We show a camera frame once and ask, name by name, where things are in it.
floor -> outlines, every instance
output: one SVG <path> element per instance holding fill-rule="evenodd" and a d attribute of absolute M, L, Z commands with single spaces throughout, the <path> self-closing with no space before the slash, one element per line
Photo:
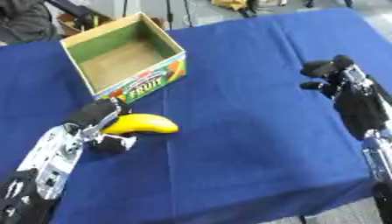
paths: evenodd
<path fill-rule="evenodd" d="M 75 2 L 88 3 L 88 0 L 74 0 Z M 241 19 L 239 13 L 212 6 L 208 0 L 187 0 L 190 7 L 193 25 L 207 25 L 224 20 Z M 358 11 L 384 38 L 392 41 L 392 0 L 353 0 L 354 9 Z M 141 0 L 142 9 L 152 17 L 165 18 L 165 0 Z M 331 7 L 344 6 L 344 0 L 315 0 L 318 10 Z M 183 0 L 171 0 L 171 10 L 174 14 L 173 29 L 189 26 L 188 17 Z M 259 15 L 286 13 L 295 11 L 308 11 L 303 0 L 288 0 L 284 7 L 269 7 L 258 11 Z M 342 206 L 317 216 L 307 217 L 309 224 L 380 224 L 382 223 L 373 199 Z M 301 224 L 297 217 L 265 222 L 263 224 Z"/>

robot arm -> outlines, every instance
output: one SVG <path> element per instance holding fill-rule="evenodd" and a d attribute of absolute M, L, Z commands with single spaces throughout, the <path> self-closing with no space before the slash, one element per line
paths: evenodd
<path fill-rule="evenodd" d="M 392 223 L 392 98 L 347 56 L 304 64 L 301 74 L 324 81 L 300 85 L 333 101 L 349 133 L 362 141 L 362 154 L 376 181 L 374 199 L 384 223 Z"/>
<path fill-rule="evenodd" d="M 0 185 L 0 224 L 47 223 L 86 144 L 94 151 L 118 153 L 128 151 L 137 140 L 119 136 L 123 133 L 177 130 L 161 116 L 130 114 L 116 98 L 87 105 L 49 129 Z"/>

person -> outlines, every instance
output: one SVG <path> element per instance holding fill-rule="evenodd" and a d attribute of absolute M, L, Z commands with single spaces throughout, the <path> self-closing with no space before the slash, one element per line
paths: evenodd
<path fill-rule="evenodd" d="M 0 0 L 0 46 L 56 39 L 44 0 Z"/>

open box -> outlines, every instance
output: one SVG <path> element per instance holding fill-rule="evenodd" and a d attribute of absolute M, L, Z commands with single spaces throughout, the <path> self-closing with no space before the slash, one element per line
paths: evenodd
<path fill-rule="evenodd" d="M 61 40 L 95 99 L 130 103 L 186 73 L 186 52 L 142 12 Z"/>

blue tablecloth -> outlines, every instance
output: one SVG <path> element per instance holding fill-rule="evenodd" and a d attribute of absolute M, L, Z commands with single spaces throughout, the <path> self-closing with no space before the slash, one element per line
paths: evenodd
<path fill-rule="evenodd" d="M 172 31 L 188 76 L 134 103 L 171 118 L 117 156 L 86 151 L 52 223 L 256 223 L 367 197 L 361 146 L 298 84 L 307 60 L 352 57 L 392 90 L 392 46 L 351 10 Z M 45 130 L 91 101 L 56 42 L 0 48 L 0 177 Z"/>

